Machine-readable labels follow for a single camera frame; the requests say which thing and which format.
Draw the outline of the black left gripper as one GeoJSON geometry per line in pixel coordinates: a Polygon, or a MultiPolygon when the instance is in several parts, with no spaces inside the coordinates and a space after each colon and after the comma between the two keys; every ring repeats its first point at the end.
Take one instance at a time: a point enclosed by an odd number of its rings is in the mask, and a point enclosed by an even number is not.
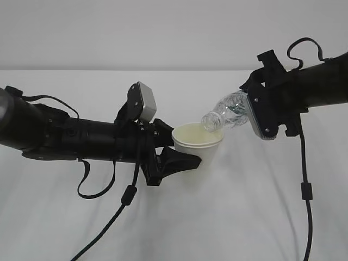
{"type": "Polygon", "coordinates": [[[199,156],[170,148],[173,128],[161,119],[152,123],[132,120],[127,109],[122,108],[114,125],[115,158],[138,163],[148,186],[159,186],[164,177],[174,173],[197,169],[202,161],[199,156]],[[159,147],[163,147],[160,156],[156,153],[159,147]]]}

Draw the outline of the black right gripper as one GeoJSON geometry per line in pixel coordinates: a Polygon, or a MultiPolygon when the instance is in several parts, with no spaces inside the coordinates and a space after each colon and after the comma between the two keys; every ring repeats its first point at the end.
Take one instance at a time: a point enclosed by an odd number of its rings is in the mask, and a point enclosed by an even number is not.
{"type": "Polygon", "coordinates": [[[263,67],[251,72],[247,81],[239,87],[245,94],[267,95],[272,109],[275,111],[278,130],[280,125],[285,125],[286,136],[298,136],[300,134],[300,113],[308,109],[299,109],[291,104],[294,99],[286,92],[288,73],[276,57],[274,50],[257,55],[263,67]]]}

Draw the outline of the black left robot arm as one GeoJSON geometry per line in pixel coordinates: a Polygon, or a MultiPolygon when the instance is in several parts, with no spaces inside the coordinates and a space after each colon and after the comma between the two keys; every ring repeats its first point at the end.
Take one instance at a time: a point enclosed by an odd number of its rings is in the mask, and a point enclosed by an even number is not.
{"type": "Polygon", "coordinates": [[[11,86],[1,90],[1,144],[26,158],[137,163],[150,186],[201,163],[200,157],[174,149],[173,129],[155,118],[153,92],[142,82],[130,87],[112,123],[71,117],[39,99],[11,86]]]}

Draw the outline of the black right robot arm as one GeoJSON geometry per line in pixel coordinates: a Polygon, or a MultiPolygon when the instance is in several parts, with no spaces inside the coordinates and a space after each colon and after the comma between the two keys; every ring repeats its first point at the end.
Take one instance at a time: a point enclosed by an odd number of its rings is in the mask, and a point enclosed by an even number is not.
{"type": "Polygon", "coordinates": [[[311,107],[347,103],[347,54],[305,69],[286,71],[273,50],[257,56],[263,67],[240,87],[255,134],[273,140],[279,126],[286,136],[300,133],[300,115],[311,107]]]}

